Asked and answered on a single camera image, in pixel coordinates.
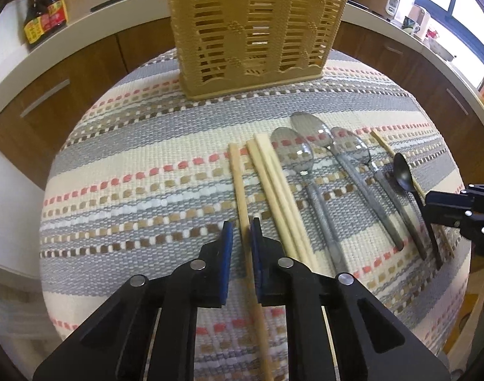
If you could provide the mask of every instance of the bowl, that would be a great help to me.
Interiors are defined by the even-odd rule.
[[[437,54],[444,61],[452,61],[455,58],[454,55],[452,55],[447,49],[445,49],[433,38],[428,37],[427,42],[429,43],[429,48],[432,50],[432,53]]]

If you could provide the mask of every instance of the woven fabric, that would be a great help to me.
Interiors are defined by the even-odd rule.
[[[63,338],[134,274],[169,274],[237,218],[227,145],[240,145],[249,214],[263,233],[278,234],[257,173],[244,148],[255,133],[291,126],[294,111],[308,111],[330,127],[359,134],[375,162],[390,169],[386,152],[370,136],[378,130],[402,152],[426,190],[457,192],[462,180],[433,123],[409,93],[346,55],[332,51],[320,79],[189,101],[178,83],[175,51],[132,72],[109,90],[77,124],[56,157],[41,221],[41,274],[48,312]],[[390,237],[331,155],[315,156],[316,182],[329,197],[352,272],[433,352],[444,344],[464,297],[470,245],[447,230],[455,258],[438,272],[427,232],[422,261],[381,187],[360,171],[405,243]],[[325,244],[299,176],[285,170],[315,255],[333,274]],[[420,224],[418,209],[401,201]],[[195,377],[259,379],[258,348],[243,292],[245,276],[238,231],[234,237],[226,307],[200,310]],[[287,373],[283,308],[265,308],[274,374]]]

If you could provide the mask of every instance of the mug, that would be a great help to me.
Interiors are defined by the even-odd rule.
[[[408,34],[417,33],[418,31],[420,31],[420,24],[418,24],[415,20],[412,20],[409,17],[404,17],[402,29]]]

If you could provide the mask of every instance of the blue window frame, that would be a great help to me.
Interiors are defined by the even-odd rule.
[[[443,9],[431,0],[414,0],[416,5],[424,7],[431,17],[449,30],[484,63],[484,44],[453,16],[453,10],[456,0],[450,0],[448,10]]]

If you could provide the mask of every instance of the black spoon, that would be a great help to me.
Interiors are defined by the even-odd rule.
[[[406,192],[409,192],[413,195],[414,200],[420,209],[421,216],[424,217],[424,204],[421,202],[420,195],[414,188],[413,177],[411,175],[411,169],[409,168],[408,162],[406,162],[406,159],[401,153],[396,153],[394,156],[394,176],[399,186],[402,187]],[[429,237],[431,238],[432,253],[434,253],[434,258],[436,259],[436,268],[439,271],[443,265],[443,259],[441,259],[441,254],[439,253],[436,236],[432,230],[432,225],[425,219],[424,222],[427,232],[429,233]]]

